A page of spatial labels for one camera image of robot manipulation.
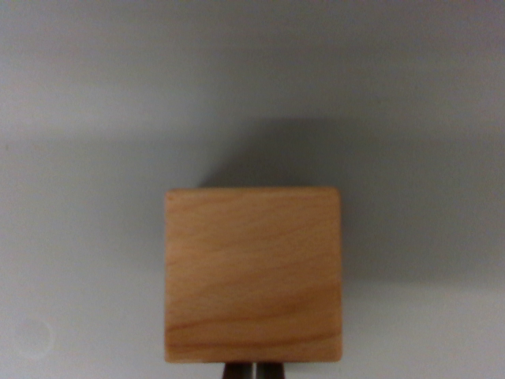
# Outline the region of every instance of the white surface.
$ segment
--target white surface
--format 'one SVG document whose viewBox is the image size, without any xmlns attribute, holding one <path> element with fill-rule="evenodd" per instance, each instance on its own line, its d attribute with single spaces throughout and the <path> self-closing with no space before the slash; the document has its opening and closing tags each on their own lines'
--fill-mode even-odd
<svg viewBox="0 0 505 379">
<path fill-rule="evenodd" d="M 161 4 L 0 5 L 0 377 L 219 377 L 163 361 L 212 180 L 342 190 L 343 359 L 288 378 L 505 377 L 503 7 Z"/>
</svg>

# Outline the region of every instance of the wooden cube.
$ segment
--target wooden cube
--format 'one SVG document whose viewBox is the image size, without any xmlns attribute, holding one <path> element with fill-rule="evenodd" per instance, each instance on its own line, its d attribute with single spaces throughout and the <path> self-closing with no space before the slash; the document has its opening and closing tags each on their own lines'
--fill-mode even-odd
<svg viewBox="0 0 505 379">
<path fill-rule="evenodd" d="M 176 189 L 165 200 L 168 362 L 340 359 L 336 189 Z"/>
</svg>

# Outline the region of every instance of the wood grain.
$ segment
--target wood grain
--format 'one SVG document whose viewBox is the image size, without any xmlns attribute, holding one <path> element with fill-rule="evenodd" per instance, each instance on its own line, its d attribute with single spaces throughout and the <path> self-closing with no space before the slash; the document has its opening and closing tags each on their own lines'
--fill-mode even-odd
<svg viewBox="0 0 505 379">
<path fill-rule="evenodd" d="M 340 359 L 336 189 L 176 189 L 165 200 L 168 362 Z"/>
</svg>

